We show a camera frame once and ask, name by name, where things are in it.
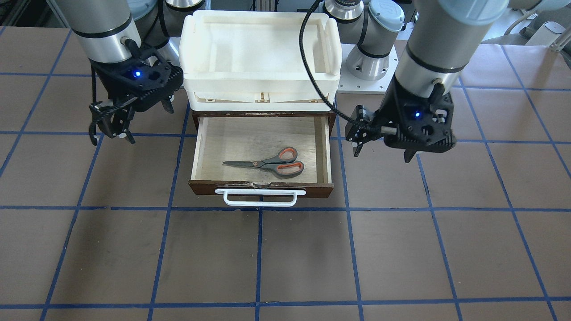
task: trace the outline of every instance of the scissors handle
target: scissors handle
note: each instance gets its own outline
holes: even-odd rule
[[[275,157],[264,159],[262,163],[266,164],[286,164],[295,161],[297,158],[297,150],[293,147],[282,149]]]
[[[303,163],[300,161],[287,164],[265,164],[261,167],[264,170],[273,171],[279,177],[293,177],[303,172]]]

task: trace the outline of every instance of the wooden drawer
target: wooden drawer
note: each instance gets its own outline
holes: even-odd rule
[[[329,120],[320,117],[200,117],[191,179],[195,194],[289,195],[327,198],[333,190],[329,153]],[[304,171],[279,178],[270,171],[222,164],[259,161],[283,147],[297,149]],[[232,203],[239,206],[292,206],[295,202]]]

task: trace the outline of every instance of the scissors blade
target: scissors blade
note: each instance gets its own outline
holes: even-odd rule
[[[222,162],[223,164],[230,165],[230,166],[240,166],[240,167],[257,167],[254,165],[254,162]]]

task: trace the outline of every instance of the drawer handle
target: drawer handle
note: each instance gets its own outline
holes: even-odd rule
[[[217,188],[216,194],[224,196],[224,202],[230,206],[252,207],[292,207],[297,202],[298,195],[305,195],[304,190],[261,190],[249,188]],[[250,202],[244,200],[229,200],[228,195],[281,195],[293,196],[290,202]]]

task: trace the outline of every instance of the white cylinder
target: white cylinder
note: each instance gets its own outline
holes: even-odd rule
[[[545,22],[525,44],[526,46],[549,46],[551,45],[563,32],[563,28],[555,21]]]

